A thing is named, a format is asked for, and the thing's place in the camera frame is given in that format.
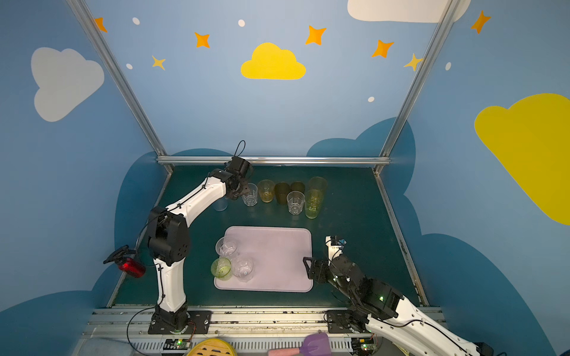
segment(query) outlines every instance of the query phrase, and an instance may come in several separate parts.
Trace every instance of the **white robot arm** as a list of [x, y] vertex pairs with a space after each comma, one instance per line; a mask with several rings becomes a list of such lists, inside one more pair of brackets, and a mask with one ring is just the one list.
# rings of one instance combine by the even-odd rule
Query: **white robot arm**
[[[336, 236], [327, 236], [327, 261], [303, 259], [310, 279], [331, 283], [352, 303], [349, 310], [327, 312], [329, 327], [334, 324], [355, 332], [367, 330], [414, 356], [493, 356], [489, 345], [472, 343], [455, 335], [421, 312], [392, 286], [366, 277], [342, 254], [345, 243]], [[368, 345], [361, 349], [356, 346], [355, 352], [359, 356], [371, 353]]]
[[190, 251], [188, 227], [217, 199], [237, 199], [249, 192], [246, 174], [250, 166], [234, 156], [225, 170], [213, 170], [185, 197], [150, 212], [146, 238], [157, 269], [158, 300], [149, 334], [181, 334], [188, 328], [183, 277], [184, 260]]

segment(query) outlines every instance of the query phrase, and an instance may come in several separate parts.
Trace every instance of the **pink tray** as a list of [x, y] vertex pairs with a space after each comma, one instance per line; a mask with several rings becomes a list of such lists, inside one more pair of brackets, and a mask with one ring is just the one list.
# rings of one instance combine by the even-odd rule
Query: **pink tray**
[[308, 292], [313, 281], [307, 278], [303, 257], [312, 257], [311, 233], [304, 228], [231, 226], [225, 237], [235, 238], [238, 251], [254, 262], [251, 280], [235, 276], [227, 281], [214, 278], [218, 289], [268, 292]]

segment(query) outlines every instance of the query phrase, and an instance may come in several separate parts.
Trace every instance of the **dark green table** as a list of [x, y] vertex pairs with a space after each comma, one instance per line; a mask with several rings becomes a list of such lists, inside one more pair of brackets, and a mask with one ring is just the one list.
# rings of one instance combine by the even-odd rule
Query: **dark green table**
[[[197, 187], [213, 166], [178, 166], [166, 187], [159, 206], [180, 199]], [[370, 168], [344, 167], [255, 167], [251, 182], [271, 179], [275, 183], [302, 181], [324, 177], [328, 191], [319, 216], [307, 219], [304, 212], [293, 216], [287, 206], [275, 200], [247, 207], [240, 199], [229, 201], [225, 211], [212, 207], [204, 211], [190, 226], [192, 246], [184, 262], [184, 290], [189, 305], [287, 305], [341, 306], [347, 300], [329, 284], [314, 284], [307, 293], [249, 292], [220, 290], [214, 286], [210, 265], [218, 257], [214, 246], [230, 226], [300, 227], [311, 232], [313, 257], [325, 258], [325, 237], [339, 235], [347, 241], [344, 252], [371, 277], [399, 289], [417, 303], [416, 291], [406, 268], [388, 213]], [[152, 264], [146, 241], [141, 256]], [[130, 276], [119, 289], [115, 304], [153, 305], [157, 302], [156, 270], [148, 268], [139, 279]]]

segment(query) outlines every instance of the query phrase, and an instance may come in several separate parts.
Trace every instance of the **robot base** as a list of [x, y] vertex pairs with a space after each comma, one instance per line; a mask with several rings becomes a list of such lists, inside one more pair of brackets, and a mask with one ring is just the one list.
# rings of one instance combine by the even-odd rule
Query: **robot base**
[[182, 335], [207, 334], [210, 327], [211, 311], [186, 310], [187, 303], [175, 312], [167, 312], [158, 305], [154, 307], [154, 314], [150, 319], [149, 334]]

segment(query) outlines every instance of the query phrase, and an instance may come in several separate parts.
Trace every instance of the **yellow star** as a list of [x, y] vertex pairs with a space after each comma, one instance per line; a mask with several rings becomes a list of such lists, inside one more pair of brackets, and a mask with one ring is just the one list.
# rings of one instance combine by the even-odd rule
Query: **yellow star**
[[197, 32], [194, 32], [194, 34], [196, 35], [196, 38], [198, 39], [198, 43], [196, 43], [196, 47], [207, 47], [210, 48], [210, 45], [208, 44], [208, 37], [210, 37], [210, 35], [198, 35]]
[[164, 62], [166, 59], [158, 60], [154, 58], [154, 56], [152, 56], [152, 59], [154, 59], [154, 64], [152, 65], [153, 67], [160, 67], [163, 71], [165, 71], [164, 67], [162, 66], [162, 62]]
[[373, 57], [382, 56], [382, 57], [386, 58], [386, 56], [388, 55], [388, 49], [390, 49], [390, 46], [393, 44], [394, 44], [394, 42], [384, 43], [384, 42], [379, 40], [378, 41], [378, 48], [376, 49], [376, 52], [374, 52], [374, 54], [372, 56]]
[[101, 30], [103, 32], [107, 32], [107, 29], [105, 28], [105, 26], [103, 26], [103, 18], [102, 17], [95, 19], [95, 23], [97, 24], [97, 27], [99, 28], [99, 30]]
[[485, 16], [485, 14], [481, 11], [481, 15], [479, 15], [479, 18], [477, 19], [477, 22], [475, 22], [475, 24], [473, 26], [471, 26], [472, 29], [477, 30], [477, 33], [480, 34], [481, 33], [481, 29], [483, 28], [483, 25], [489, 21], [491, 17], [487, 17]]
[[416, 58], [416, 54], [414, 53], [414, 54], [412, 54], [412, 61], [411, 61], [410, 63], [406, 64], [406, 65], [404, 66], [404, 68], [405, 68], [405, 67], [412, 67], [412, 68], [414, 68], [414, 72], [415, 72], [415, 71], [416, 71], [416, 67], [418, 66], [418, 63], [421, 62], [421, 61], [423, 61], [423, 60], [424, 60], [423, 58], [417, 59], [417, 58]]
[[307, 42], [305, 44], [316, 43], [320, 46], [321, 36], [325, 32], [325, 30], [326, 28], [321, 28], [320, 30], [316, 30], [312, 28], [312, 26], [309, 26], [309, 38], [307, 38]]

